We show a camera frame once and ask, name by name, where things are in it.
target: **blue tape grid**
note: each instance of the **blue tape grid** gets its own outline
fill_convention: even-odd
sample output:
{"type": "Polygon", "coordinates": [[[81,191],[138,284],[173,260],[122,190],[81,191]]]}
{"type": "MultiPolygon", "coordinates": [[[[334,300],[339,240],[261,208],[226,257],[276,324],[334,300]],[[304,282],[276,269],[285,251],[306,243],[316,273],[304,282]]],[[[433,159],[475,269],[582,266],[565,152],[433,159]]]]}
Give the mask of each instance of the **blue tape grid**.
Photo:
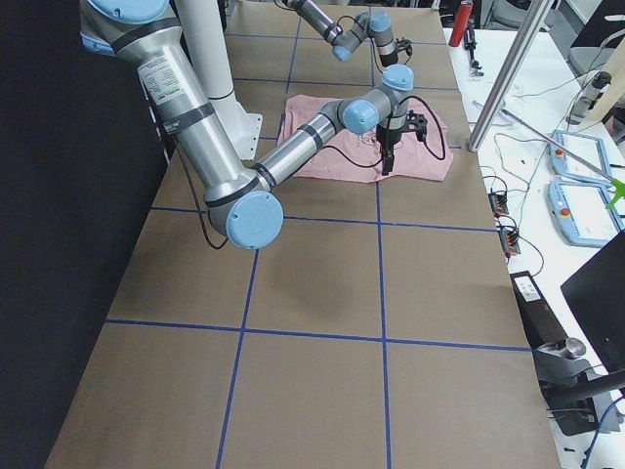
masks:
{"type": "MultiPolygon", "coordinates": [[[[264,36],[264,35],[250,35],[250,34],[227,34],[230,36],[241,37],[257,37],[257,38],[280,38],[280,39],[294,39],[293,52],[291,55],[291,63],[289,66],[289,73],[286,81],[284,80],[259,80],[254,78],[234,78],[234,81],[269,81],[276,83],[284,83],[286,85],[286,93],[288,93],[290,85],[293,83],[301,84],[320,84],[320,85],[338,85],[338,86],[363,86],[370,87],[375,86],[375,45],[372,41],[369,41],[370,59],[371,59],[371,83],[370,84],[353,84],[353,83],[333,83],[333,82],[312,82],[312,81],[299,81],[293,80],[293,67],[297,54],[297,44],[300,38],[300,28],[302,20],[299,19],[297,32],[295,37],[291,36],[264,36]]],[[[322,40],[318,38],[310,38],[311,40],[322,40]]],[[[444,43],[427,43],[427,42],[413,42],[413,44],[419,45],[433,45],[442,46],[444,43]]],[[[414,89],[425,90],[449,90],[458,91],[456,88],[441,88],[441,87],[423,87],[416,86],[414,89]]],[[[278,125],[278,136],[281,126],[284,121],[284,114],[281,115],[280,123],[278,125]]],[[[261,140],[276,141],[277,137],[261,137],[261,140]]],[[[460,149],[461,147],[451,147],[452,149],[460,149]]],[[[214,330],[222,332],[230,332],[238,334],[238,342],[236,347],[236,354],[234,358],[234,364],[232,368],[232,375],[230,378],[229,395],[227,400],[226,411],[224,415],[224,421],[222,425],[222,434],[220,438],[218,456],[216,461],[216,468],[220,469],[224,457],[224,450],[226,446],[226,440],[228,436],[229,417],[232,410],[232,402],[236,389],[236,378],[238,374],[241,353],[244,345],[244,338],[246,334],[263,334],[263,335],[276,335],[276,336],[289,336],[289,337],[307,337],[316,339],[327,340],[344,340],[344,341],[359,341],[359,342],[374,342],[379,343],[382,346],[382,372],[384,383],[384,412],[385,412],[385,438],[386,438],[386,450],[387,450],[387,469],[393,467],[393,452],[392,452],[392,435],[391,435],[391,402],[389,391],[389,365],[388,365],[388,344],[401,344],[411,346],[429,346],[429,347],[451,347],[460,349],[481,349],[481,350],[495,350],[495,351],[509,351],[509,352],[531,352],[531,349],[526,347],[514,347],[505,345],[486,345],[486,344],[469,344],[469,343],[457,343],[457,342],[442,342],[442,341],[427,341],[427,340],[412,340],[392,338],[387,335],[386,325],[386,298],[385,298],[385,284],[384,284],[384,245],[382,237],[382,227],[402,227],[402,228],[421,228],[431,230],[448,230],[448,231],[464,231],[464,232],[484,232],[484,233],[497,233],[495,229],[485,228],[470,228],[470,227],[452,227],[452,226],[439,226],[428,224],[411,224],[411,223],[395,223],[395,222],[383,222],[381,213],[381,192],[379,183],[375,185],[376,189],[376,220],[375,221],[363,221],[363,220],[346,220],[346,219],[331,219],[331,218],[308,218],[297,216],[285,216],[287,220],[296,221],[308,221],[308,222],[325,222],[325,223],[347,223],[347,224],[362,224],[362,225],[375,225],[377,227],[378,236],[378,265],[379,265],[379,288],[380,288],[380,321],[381,321],[381,337],[368,337],[358,335],[343,335],[343,334],[324,334],[324,333],[312,333],[304,331],[288,331],[288,330],[273,330],[273,329],[261,329],[261,328],[248,328],[247,319],[249,314],[249,308],[251,298],[254,290],[254,281],[257,272],[259,251],[254,254],[254,261],[252,263],[252,270],[250,274],[249,286],[247,291],[247,297],[245,302],[245,309],[243,312],[243,319],[240,327],[212,325],[212,324],[189,324],[189,323],[175,323],[175,322],[162,322],[162,321],[146,321],[146,320],[106,320],[111,324],[127,324],[127,325],[142,325],[142,326],[156,326],[156,327],[175,327],[175,328],[188,328],[188,329],[201,329],[201,330],[214,330]]],[[[171,211],[180,213],[195,213],[194,209],[185,208],[172,208],[172,207],[160,207],[153,206],[152,210],[156,211],[171,211]]]]}
{"type": "Polygon", "coordinates": [[[234,358],[234,367],[232,368],[232,377],[230,379],[228,400],[226,403],[226,412],[224,414],[224,423],[222,425],[222,436],[219,440],[217,462],[215,463],[216,469],[219,469],[222,466],[222,460],[224,458],[224,447],[226,445],[226,436],[228,434],[230,412],[232,410],[232,399],[234,398],[234,387],[236,385],[236,376],[238,374],[238,366],[241,360],[241,350],[243,349],[243,339],[245,338],[245,326],[247,324],[247,314],[250,311],[250,301],[252,300],[252,291],[254,290],[256,266],[258,265],[258,253],[259,251],[256,251],[254,253],[254,262],[252,263],[252,273],[250,274],[250,283],[247,288],[247,298],[245,299],[245,310],[243,311],[243,320],[241,321],[241,327],[238,333],[238,343],[236,345],[236,356],[234,358]]]}
{"type": "MultiPolygon", "coordinates": [[[[173,329],[195,329],[195,330],[216,330],[221,332],[231,332],[240,334],[258,334],[258,335],[275,335],[281,337],[305,337],[310,339],[326,339],[326,340],[343,340],[349,342],[374,342],[381,344],[382,337],[369,337],[366,335],[350,335],[350,334],[324,334],[318,332],[306,332],[300,330],[277,330],[262,329],[258,327],[234,327],[229,325],[214,324],[192,324],[186,322],[166,322],[158,320],[115,320],[108,319],[107,324],[123,324],[147,327],[167,327],[173,329]]],[[[469,344],[463,342],[444,342],[437,340],[418,340],[418,339],[401,339],[395,337],[387,337],[388,344],[423,346],[423,347],[443,347],[452,349],[474,349],[474,350],[493,350],[499,352],[531,352],[528,347],[516,347],[512,345],[491,345],[491,344],[469,344]]]]}

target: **robot arm label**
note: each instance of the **robot arm label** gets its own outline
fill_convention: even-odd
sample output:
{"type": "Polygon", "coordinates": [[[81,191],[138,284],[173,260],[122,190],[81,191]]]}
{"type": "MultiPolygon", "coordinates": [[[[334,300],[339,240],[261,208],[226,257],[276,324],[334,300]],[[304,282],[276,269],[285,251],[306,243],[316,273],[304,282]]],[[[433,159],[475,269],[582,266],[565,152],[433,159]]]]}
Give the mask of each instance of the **robot arm label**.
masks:
{"type": "Polygon", "coordinates": [[[175,70],[164,55],[142,64],[137,72],[157,106],[185,93],[175,70]]]}

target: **blue joint cap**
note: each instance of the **blue joint cap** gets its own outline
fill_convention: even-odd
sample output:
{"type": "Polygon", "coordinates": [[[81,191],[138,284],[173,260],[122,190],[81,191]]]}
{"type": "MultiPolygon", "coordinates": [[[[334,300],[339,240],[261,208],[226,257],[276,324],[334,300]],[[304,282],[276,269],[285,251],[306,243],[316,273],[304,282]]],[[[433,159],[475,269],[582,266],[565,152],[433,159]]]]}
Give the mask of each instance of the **blue joint cap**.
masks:
{"type": "Polygon", "coordinates": [[[226,219],[230,240],[244,249],[261,249],[280,233],[284,213],[271,193],[248,192],[234,203],[226,219]]]}
{"type": "Polygon", "coordinates": [[[412,91],[414,72],[409,66],[394,64],[387,66],[382,73],[382,83],[398,91],[412,91]]]}
{"type": "Polygon", "coordinates": [[[369,28],[375,32],[384,32],[391,28],[391,19],[387,12],[375,12],[369,19],[369,28]]]}
{"type": "Polygon", "coordinates": [[[80,37],[82,38],[82,45],[89,52],[95,52],[96,54],[102,54],[103,56],[115,56],[115,52],[113,48],[110,47],[110,44],[104,42],[99,37],[88,36],[87,34],[81,32],[80,37]]]}
{"type": "Polygon", "coordinates": [[[160,17],[169,0],[87,0],[105,17],[126,24],[144,24],[160,17]]]}
{"type": "Polygon", "coordinates": [[[341,62],[347,62],[352,56],[352,51],[341,46],[334,46],[332,48],[332,54],[341,62]]]}
{"type": "Polygon", "coordinates": [[[355,100],[343,111],[343,124],[350,132],[362,135],[380,122],[378,109],[366,100],[355,100]]]}

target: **monitor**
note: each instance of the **monitor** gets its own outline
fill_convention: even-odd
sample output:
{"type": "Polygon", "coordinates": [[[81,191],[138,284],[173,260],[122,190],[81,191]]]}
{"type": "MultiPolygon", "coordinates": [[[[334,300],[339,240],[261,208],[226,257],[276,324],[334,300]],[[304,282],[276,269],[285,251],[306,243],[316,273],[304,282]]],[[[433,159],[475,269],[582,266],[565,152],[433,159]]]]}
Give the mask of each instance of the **monitor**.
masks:
{"type": "Polygon", "coordinates": [[[625,368],[625,233],[573,274],[562,294],[605,369],[625,368]]]}

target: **black wall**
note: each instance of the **black wall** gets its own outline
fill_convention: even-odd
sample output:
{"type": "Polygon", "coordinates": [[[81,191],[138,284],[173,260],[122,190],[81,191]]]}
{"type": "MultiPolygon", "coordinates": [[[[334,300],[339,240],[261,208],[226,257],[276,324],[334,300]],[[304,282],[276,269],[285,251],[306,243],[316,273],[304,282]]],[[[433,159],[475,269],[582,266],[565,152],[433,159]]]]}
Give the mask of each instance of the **black wall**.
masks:
{"type": "Polygon", "coordinates": [[[78,2],[0,4],[0,467],[43,466],[165,170],[78,2]]]}

